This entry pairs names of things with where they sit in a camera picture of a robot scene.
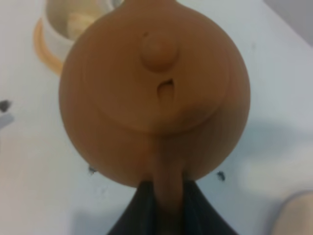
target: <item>table surface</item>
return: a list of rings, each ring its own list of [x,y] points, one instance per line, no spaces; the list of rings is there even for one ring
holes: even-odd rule
[[[198,183],[239,234],[266,235],[286,198],[313,189],[313,49],[261,0],[181,2],[231,36],[252,90],[239,144]],[[90,175],[63,129],[59,78],[33,48],[42,4],[0,1],[0,100],[13,101],[0,117],[0,235],[103,235],[134,189]]]

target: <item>teapot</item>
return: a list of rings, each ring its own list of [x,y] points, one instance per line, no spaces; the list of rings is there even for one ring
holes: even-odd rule
[[[212,20],[175,0],[124,0],[73,46],[59,89],[65,129],[104,176],[153,182],[178,212],[183,181],[214,170],[246,125],[244,61]]]

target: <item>teapot body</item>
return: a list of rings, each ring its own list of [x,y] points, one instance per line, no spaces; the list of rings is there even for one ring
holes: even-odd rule
[[[155,38],[165,53],[150,46]],[[126,0],[92,25],[69,54],[59,97],[79,153],[132,187],[153,180],[155,159],[179,165],[188,179],[205,176],[237,144],[250,106],[232,40],[173,0]]]

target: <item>dark speck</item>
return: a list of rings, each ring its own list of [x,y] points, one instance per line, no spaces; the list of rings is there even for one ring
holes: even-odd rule
[[[217,176],[218,176],[218,178],[219,178],[220,181],[223,181],[223,182],[224,182],[225,179],[226,179],[225,173],[222,172],[222,171],[219,171],[219,172],[217,173]]]
[[[9,110],[10,106],[11,106],[10,101],[8,101],[8,100],[1,101],[0,102],[0,111],[5,113],[6,111]]]
[[[93,175],[93,174],[96,173],[96,172],[97,172],[97,170],[96,170],[95,168],[89,166],[89,173],[90,173],[91,175]]]

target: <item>lid knob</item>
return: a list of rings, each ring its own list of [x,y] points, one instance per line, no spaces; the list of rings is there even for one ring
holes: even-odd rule
[[[177,61],[178,54],[178,43],[171,34],[165,32],[144,34],[141,60],[148,70],[163,72],[170,69]]]

